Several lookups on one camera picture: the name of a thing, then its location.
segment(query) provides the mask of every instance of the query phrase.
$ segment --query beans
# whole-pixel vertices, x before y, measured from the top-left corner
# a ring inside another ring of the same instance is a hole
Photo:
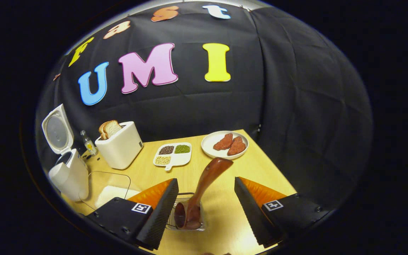
[[[159,154],[171,154],[173,153],[173,149],[174,146],[165,146],[160,150]]]
[[[190,147],[187,145],[177,145],[174,153],[188,153],[190,152]]]
[[[171,162],[171,157],[162,157],[162,156],[158,156],[155,159],[155,163],[157,165],[168,165]]]

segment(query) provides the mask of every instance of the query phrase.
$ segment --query open lid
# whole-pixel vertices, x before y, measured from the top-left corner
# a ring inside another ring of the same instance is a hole
[[[56,107],[44,118],[42,130],[48,144],[56,154],[63,154],[72,147],[73,132],[63,104]]]

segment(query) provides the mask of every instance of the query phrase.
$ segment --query blue letter u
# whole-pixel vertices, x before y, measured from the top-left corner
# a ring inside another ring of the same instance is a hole
[[[85,105],[93,105],[105,96],[107,93],[107,73],[106,68],[109,65],[108,62],[103,62],[97,65],[94,71],[97,73],[97,84],[98,90],[95,94],[91,94],[91,89],[89,88],[89,77],[91,77],[91,72],[83,74],[79,79],[80,84],[81,99]]]

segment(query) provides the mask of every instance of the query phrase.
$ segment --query meat slice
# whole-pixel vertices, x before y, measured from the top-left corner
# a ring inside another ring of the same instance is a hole
[[[233,143],[232,133],[226,134],[223,139],[214,145],[214,150],[226,150],[231,147]]]
[[[228,155],[235,155],[240,152],[243,152],[243,150],[246,148],[246,144],[243,143],[241,137],[235,137],[233,144],[231,145],[231,148],[228,150]]]

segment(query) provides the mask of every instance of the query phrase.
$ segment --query foam letter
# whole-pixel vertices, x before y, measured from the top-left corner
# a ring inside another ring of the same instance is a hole
[[[164,21],[166,19],[172,19],[177,16],[179,13],[176,11],[178,9],[177,6],[170,6],[161,8],[154,12],[154,16],[151,18],[151,21]]]
[[[107,34],[105,34],[105,36],[103,36],[104,39],[108,39],[110,37],[112,37],[115,34],[119,34],[120,32],[123,32],[125,30],[127,30],[130,27],[130,21],[125,21],[123,23],[120,23],[119,25],[113,27],[112,29],[110,29],[108,31]]]
[[[209,72],[204,78],[208,82],[227,82],[231,79],[231,74],[226,71],[226,52],[230,50],[223,44],[204,44],[204,50],[209,55]]]
[[[91,37],[89,40],[87,40],[84,44],[80,45],[76,50],[75,54],[73,55],[72,61],[70,61],[70,64],[68,66],[70,67],[73,63],[75,63],[76,60],[80,57],[80,53],[83,53],[84,49],[86,49],[86,46],[88,43],[90,43],[92,40],[94,40],[94,37]]]
[[[122,64],[124,76],[122,93],[128,94],[138,89],[133,76],[136,76],[141,85],[146,87],[154,69],[155,77],[152,79],[152,84],[160,86],[177,81],[178,76],[174,73],[171,62],[173,48],[174,44],[170,42],[155,46],[146,62],[135,52],[120,57],[119,63]]]
[[[98,83],[98,90],[94,94],[91,94],[91,90],[89,89],[89,77],[91,76],[91,72],[83,74],[78,79],[78,83],[80,84],[81,100],[83,100],[85,105],[93,105],[100,102],[100,100],[102,100],[107,93],[106,68],[108,65],[108,62],[103,62],[100,65],[97,65],[94,69],[94,71],[97,73]]]
[[[225,8],[220,8],[218,5],[206,5],[203,6],[203,8],[206,8],[209,11],[209,14],[214,16],[215,18],[220,18],[220,19],[230,19],[231,16],[227,14],[223,14],[221,11],[228,11]]]

